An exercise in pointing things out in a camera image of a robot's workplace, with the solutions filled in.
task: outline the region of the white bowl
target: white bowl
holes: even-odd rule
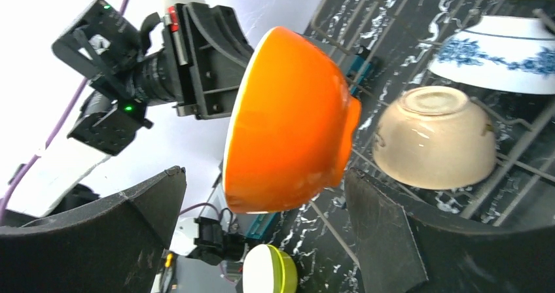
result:
[[[372,153],[378,167],[401,183],[448,190],[493,171],[495,133],[464,92],[426,86],[407,91],[384,111]]]
[[[428,68],[472,86],[552,95],[555,35],[536,18],[483,16],[445,41]]]

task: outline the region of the wire rack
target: wire rack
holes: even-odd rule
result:
[[[418,17],[418,7],[415,2],[423,0],[355,0],[354,9],[348,11],[345,6],[337,9],[342,13],[341,18],[330,17],[329,7],[336,0],[322,0],[311,21],[312,37],[324,43],[329,43],[334,48],[329,56],[334,55],[336,63],[341,64],[354,49],[366,41],[370,56],[360,68],[364,70],[369,61],[377,52],[386,54],[385,69],[378,70],[366,84],[358,85],[356,82],[363,76],[362,72],[354,78],[347,78],[351,85],[359,89],[359,98],[363,102],[363,112],[371,113],[363,128],[357,132],[357,141],[353,146],[353,155],[348,167],[363,166],[365,171],[387,182],[416,199],[424,200],[436,205],[444,211],[457,213],[463,218],[478,220],[494,226],[508,226],[507,220],[514,217],[520,208],[528,207],[533,203],[531,192],[555,190],[555,146],[546,146],[546,139],[555,135],[555,97],[532,96],[495,92],[482,88],[473,88],[437,78],[427,70],[434,53],[441,47],[448,36],[471,24],[475,24],[481,15],[512,14],[513,16],[537,16],[555,31],[555,24],[540,8],[532,11],[522,10],[514,1],[506,0],[447,0],[444,5],[441,22],[437,30],[414,27],[415,18]],[[323,27],[323,22],[331,22]],[[397,40],[411,44],[410,48],[396,46]],[[393,63],[388,65],[388,56],[395,53],[390,49],[395,46],[395,51],[413,50],[417,52],[411,58],[406,58],[403,67],[404,80],[395,77],[400,70],[396,70]],[[387,76],[376,80],[376,77]],[[385,81],[382,86],[373,86],[374,82]],[[495,124],[497,135],[497,167],[484,181],[473,186],[447,191],[429,191],[409,187],[389,178],[381,172],[372,159],[371,150],[368,150],[373,139],[373,117],[379,117],[381,112],[403,92],[418,86],[440,84],[453,86],[463,90],[471,101],[482,107]],[[391,86],[387,93],[384,86]],[[520,104],[525,109],[516,109]],[[553,223],[555,211],[550,215]]]

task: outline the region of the white wall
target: white wall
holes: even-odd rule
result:
[[[107,0],[118,7],[121,0]],[[206,0],[211,5],[234,7],[252,43],[274,26],[303,32],[319,0]],[[91,0],[0,0],[5,18],[3,78],[0,113],[0,181],[7,181],[19,163],[25,163],[44,143],[81,76],[57,60],[50,45]],[[162,0],[131,0],[127,19],[140,26],[142,19],[164,9]],[[153,33],[153,50],[161,46]],[[74,111],[59,137],[75,121]],[[178,118],[171,105],[149,109],[151,130],[142,129],[120,156],[99,166],[83,181],[105,196],[128,188],[164,168],[187,169],[184,207],[206,200],[223,156],[228,119],[197,121]]]

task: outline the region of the camera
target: camera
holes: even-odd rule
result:
[[[147,54],[163,24],[163,47]],[[147,107],[175,103],[178,116],[230,116],[253,49],[230,7],[175,4],[137,29],[105,0],[94,0],[52,44],[94,92],[68,137],[116,156],[142,127]]]

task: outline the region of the bowl rim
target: bowl rim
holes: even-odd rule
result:
[[[281,289],[279,291],[281,293],[284,293],[285,292],[285,261],[283,260],[283,256],[281,255],[281,252],[277,247],[271,244],[268,244],[268,247],[274,250],[279,256],[279,264],[281,266],[281,287],[280,287]]]
[[[260,53],[260,50],[262,49],[262,47],[264,46],[264,43],[266,42],[266,40],[268,40],[268,37],[277,29],[280,28],[284,28],[284,27],[273,27],[272,29],[268,30],[264,36],[262,37],[262,39],[260,40],[260,42],[258,43],[258,45],[255,48],[255,51],[253,52],[253,55],[251,56],[251,59],[249,60],[249,63],[247,64],[247,68],[245,69],[245,73],[243,74],[243,78],[241,79],[241,83],[239,84],[239,90],[237,91],[237,98],[235,99],[235,105],[233,106],[233,109],[231,111],[231,117],[229,120],[229,125],[228,125],[228,129],[227,129],[227,135],[226,135],[226,142],[225,142],[225,146],[224,146],[224,156],[223,156],[223,166],[222,166],[222,190],[225,193],[226,192],[226,174],[227,174],[227,163],[228,163],[228,155],[229,155],[229,148],[231,146],[231,142],[233,141],[233,131],[235,128],[235,121],[237,120],[237,114],[239,113],[239,110],[241,108],[241,104],[243,102],[243,97],[245,95],[246,92],[246,88],[247,88],[247,83],[248,83],[248,79],[249,79],[249,74],[251,73],[252,68],[254,67],[254,64],[256,62],[257,56]]]

